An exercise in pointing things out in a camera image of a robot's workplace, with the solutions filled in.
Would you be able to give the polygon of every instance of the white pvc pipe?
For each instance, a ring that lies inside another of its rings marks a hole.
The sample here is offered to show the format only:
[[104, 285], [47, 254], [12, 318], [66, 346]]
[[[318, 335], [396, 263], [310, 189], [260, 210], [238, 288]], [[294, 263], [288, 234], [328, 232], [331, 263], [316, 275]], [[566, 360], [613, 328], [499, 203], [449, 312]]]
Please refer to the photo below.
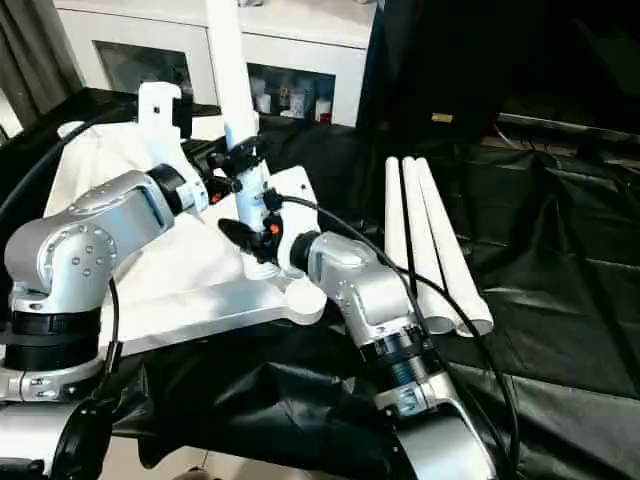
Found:
[[[442, 288], [444, 283], [422, 199], [416, 161], [412, 157], [405, 157], [402, 161], [402, 167], [416, 273]], [[459, 319], [455, 311], [438, 292], [423, 283], [418, 283], [418, 304], [427, 321], [426, 327], [431, 333], [443, 334], [456, 328], [456, 321]]]
[[396, 157], [387, 158], [385, 173], [384, 252], [396, 265], [407, 268], [407, 244], [404, 239], [400, 168]]
[[[258, 134], [249, 73], [242, 51], [238, 4], [237, 0], [206, 0], [206, 7], [216, 92], [224, 117], [227, 148], [231, 150]], [[268, 178], [269, 169], [265, 162], [238, 175], [243, 187], [235, 195], [238, 219], [256, 232], [264, 230], [265, 206], [261, 195]], [[257, 280], [277, 273], [274, 266], [258, 264], [252, 256], [243, 254], [242, 260], [247, 278]]]
[[[493, 330], [493, 317], [487, 303], [478, 294], [427, 160], [418, 158], [416, 167], [447, 290], [480, 334], [489, 333]], [[456, 332], [463, 337], [471, 336], [463, 323], [457, 326]]]
[[207, 0], [207, 37], [227, 147], [257, 135], [236, 0]]

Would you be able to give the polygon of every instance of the white platform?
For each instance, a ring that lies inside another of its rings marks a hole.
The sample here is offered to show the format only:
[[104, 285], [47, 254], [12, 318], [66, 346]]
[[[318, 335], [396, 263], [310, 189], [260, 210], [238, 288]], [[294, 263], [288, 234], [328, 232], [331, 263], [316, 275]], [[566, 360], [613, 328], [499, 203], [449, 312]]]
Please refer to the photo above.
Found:
[[[73, 126], [63, 126], [61, 133]], [[214, 140], [223, 130], [222, 117], [195, 118], [193, 138]], [[137, 132], [133, 123], [99, 125], [65, 148], [45, 216], [128, 170], [150, 169], [151, 157]], [[284, 194], [315, 201], [301, 167], [272, 176], [270, 183]], [[283, 218], [287, 212], [282, 211]], [[299, 324], [320, 318], [326, 296], [306, 277], [247, 280], [239, 249], [218, 229], [220, 218], [238, 218], [233, 196], [205, 210], [199, 219], [179, 215], [173, 229], [134, 254], [115, 273], [124, 355], [278, 318]], [[102, 309], [101, 347], [111, 339], [112, 318], [107, 296]]]

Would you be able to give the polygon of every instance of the black fabric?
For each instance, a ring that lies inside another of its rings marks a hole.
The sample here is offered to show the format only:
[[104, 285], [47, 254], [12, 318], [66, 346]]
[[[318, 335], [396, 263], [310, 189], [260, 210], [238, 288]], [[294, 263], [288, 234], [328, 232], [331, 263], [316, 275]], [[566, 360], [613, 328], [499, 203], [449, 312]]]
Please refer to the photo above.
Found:
[[[56, 125], [107, 94], [81, 95], [50, 114], [41, 130], [0, 150], [14, 182], [51, 142]], [[303, 165], [319, 202], [377, 242], [385, 155], [428, 156], [495, 317], [487, 340], [515, 388], [523, 478], [640, 479], [637, 177], [544, 152], [433, 139], [390, 147], [351, 129], [289, 119], [263, 119], [262, 130], [273, 144], [273, 170]], [[3, 176], [2, 192], [9, 182]], [[41, 213], [46, 191], [38, 195], [16, 212], [13, 228]], [[506, 430], [499, 391], [472, 341], [446, 336], [436, 342]], [[124, 389], [115, 432], [141, 438], [149, 466], [189, 444], [384, 478], [392, 438], [364, 374], [329, 306], [316, 326], [278, 321], [126, 358], [116, 382]]]

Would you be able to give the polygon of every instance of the glass cabinet door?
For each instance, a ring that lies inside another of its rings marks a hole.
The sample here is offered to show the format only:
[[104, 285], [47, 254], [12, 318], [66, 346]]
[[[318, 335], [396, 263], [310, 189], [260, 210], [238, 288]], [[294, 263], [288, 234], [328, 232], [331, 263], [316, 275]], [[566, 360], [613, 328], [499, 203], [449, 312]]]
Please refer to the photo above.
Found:
[[137, 93], [142, 82], [162, 81], [193, 94], [184, 52], [94, 41], [111, 88]]
[[331, 123], [335, 75], [247, 64], [258, 112]]

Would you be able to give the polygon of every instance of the gray curtain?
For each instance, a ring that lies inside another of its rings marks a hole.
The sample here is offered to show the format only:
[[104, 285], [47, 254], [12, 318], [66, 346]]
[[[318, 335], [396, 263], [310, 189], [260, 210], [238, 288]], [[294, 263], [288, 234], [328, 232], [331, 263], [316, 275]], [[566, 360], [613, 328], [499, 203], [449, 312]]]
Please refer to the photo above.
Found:
[[0, 88], [23, 127], [81, 88], [51, 0], [0, 0]]

